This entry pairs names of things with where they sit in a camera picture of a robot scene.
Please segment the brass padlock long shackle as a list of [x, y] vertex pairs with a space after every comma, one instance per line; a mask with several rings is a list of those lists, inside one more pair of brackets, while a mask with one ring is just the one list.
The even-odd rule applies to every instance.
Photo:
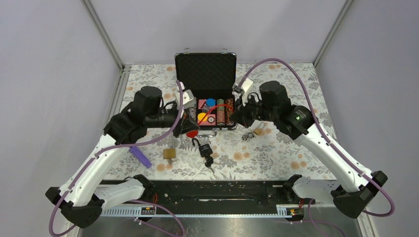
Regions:
[[176, 152], [184, 148], [183, 137], [171, 136], [169, 147], [163, 150], [163, 159], [172, 165], [176, 161]]

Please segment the small brass padlock astronaut keychain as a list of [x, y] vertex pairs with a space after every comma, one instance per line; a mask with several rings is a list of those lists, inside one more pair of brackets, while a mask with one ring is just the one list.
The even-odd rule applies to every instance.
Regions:
[[247, 141], [249, 139], [254, 138], [255, 136], [260, 136], [263, 128], [265, 127], [265, 123], [261, 123], [258, 127], [256, 127], [254, 130], [246, 132], [243, 136], [242, 136], [242, 140], [243, 141]]

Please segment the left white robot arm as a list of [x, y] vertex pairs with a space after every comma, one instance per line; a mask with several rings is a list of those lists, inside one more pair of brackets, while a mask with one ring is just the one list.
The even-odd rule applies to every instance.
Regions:
[[119, 156], [130, 148], [143, 146], [140, 141], [149, 128], [167, 128], [168, 134], [198, 130], [189, 108], [195, 103], [191, 90], [180, 85], [175, 100], [165, 103], [160, 89], [144, 86], [136, 92], [120, 113], [111, 117], [89, 157], [77, 172], [60, 187], [51, 187], [46, 197], [74, 226], [92, 225], [104, 210], [138, 199], [147, 203], [153, 198], [153, 185], [143, 175], [101, 188], [100, 183]]

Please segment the black poker chip case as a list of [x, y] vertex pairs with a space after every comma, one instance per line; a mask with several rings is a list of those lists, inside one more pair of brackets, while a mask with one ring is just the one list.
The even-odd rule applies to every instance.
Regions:
[[[196, 122], [213, 106], [234, 106], [232, 94], [236, 80], [237, 55], [233, 52], [178, 53], [174, 56], [176, 77], [196, 98]], [[234, 130], [229, 116], [232, 112], [218, 107], [199, 126], [201, 130]]]

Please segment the floral tablecloth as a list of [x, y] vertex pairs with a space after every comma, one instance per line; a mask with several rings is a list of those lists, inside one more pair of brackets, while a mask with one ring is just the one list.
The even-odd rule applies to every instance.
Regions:
[[[318, 77], [311, 63], [293, 63], [291, 69], [281, 64], [263, 64], [250, 75], [254, 91], [260, 84], [270, 80], [283, 84], [292, 103], [306, 105], [303, 89], [310, 96], [319, 121], [330, 135], [334, 135], [332, 119], [328, 111]], [[183, 135], [184, 148], [176, 152], [176, 161], [170, 165], [163, 159], [163, 150], [169, 147], [169, 135], [162, 138], [165, 129], [149, 129], [144, 141], [156, 139], [140, 150], [151, 161], [146, 168], [131, 153], [119, 156], [117, 162], [106, 174], [107, 180], [122, 180], [143, 174], [150, 180], [287, 180], [295, 174], [312, 179], [332, 180], [334, 175], [306, 148], [280, 133], [274, 124], [265, 122], [260, 136], [247, 141], [242, 136], [249, 129], [238, 126], [234, 130], [220, 131], [213, 135], [203, 131], [199, 141], [209, 144], [214, 155], [212, 173], [204, 166], [198, 148]]]

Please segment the black padlock with keys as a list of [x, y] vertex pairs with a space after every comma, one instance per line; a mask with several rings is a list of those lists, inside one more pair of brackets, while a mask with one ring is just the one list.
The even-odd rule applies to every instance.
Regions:
[[212, 148], [209, 144], [201, 145], [199, 140], [196, 138], [192, 138], [192, 145], [195, 147], [198, 145], [198, 150], [200, 152], [200, 156], [204, 159], [205, 167], [207, 167], [212, 173], [215, 173], [213, 168], [211, 167], [214, 163], [213, 157], [211, 156], [213, 154]]

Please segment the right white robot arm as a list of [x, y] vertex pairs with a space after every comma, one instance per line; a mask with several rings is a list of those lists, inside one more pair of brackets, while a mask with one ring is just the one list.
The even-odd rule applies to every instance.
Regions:
[[295, 143], [307, 148], [335, 176], [335, 180], [310, 179], [293, 175], [284, 184], [283, 196], [296, 203], [314, 199], [334, 206], [347, 217], [356, 219], [388, 180], [382, 171], [371, 171], [354, 159], [305, 106], [293, 105], [286, 88], [268, 81], [251, 91], [252, 81], [245, 87], [233, 88], [236, 110], [230, 119], [246, 128], [256, 120], [273, 122], [276, 128]]

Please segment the red cable lock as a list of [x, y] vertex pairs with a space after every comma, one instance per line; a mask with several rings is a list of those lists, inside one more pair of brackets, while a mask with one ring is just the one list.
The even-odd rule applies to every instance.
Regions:
[[[198, 121], [198, 125], [200, 125], [203, 121], [205, 121], [208, 117], [209, 114], [212, 113], [212, 111], [216, 110], [218, 107], [225, 107], [227, 109], [229, 109], [230, 112], [233, 112], [233, 107], [227, 104], [218, 104], [213, 106], [204, 116], [198, 117], [199, 121]], [[186, 133], [186, 136], [189, 138], [195, 138], [198, 135], [198, 131], [197, 130], [193, 130], [190, 132]]]

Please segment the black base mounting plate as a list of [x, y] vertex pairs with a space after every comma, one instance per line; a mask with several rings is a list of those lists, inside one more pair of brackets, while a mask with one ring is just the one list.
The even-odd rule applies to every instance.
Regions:
[[176, 215], [276, 214], [277, 205], [301, 203], [283, 181], [153, 180], [139, 200], [154, 199]]

